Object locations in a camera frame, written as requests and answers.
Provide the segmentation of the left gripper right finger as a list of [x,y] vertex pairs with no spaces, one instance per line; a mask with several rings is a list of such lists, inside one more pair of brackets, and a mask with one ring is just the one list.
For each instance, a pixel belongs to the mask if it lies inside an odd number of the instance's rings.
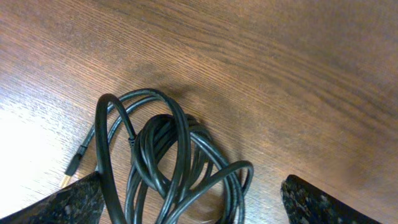
[[377,223],[296,175],[282,182],[280,192],[290,223]]

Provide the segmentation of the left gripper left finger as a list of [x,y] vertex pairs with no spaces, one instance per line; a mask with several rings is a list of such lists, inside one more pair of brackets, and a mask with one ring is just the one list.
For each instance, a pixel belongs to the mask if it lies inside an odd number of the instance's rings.
[[99,223],[104,198],[97,171],[1,219],[1,223]]

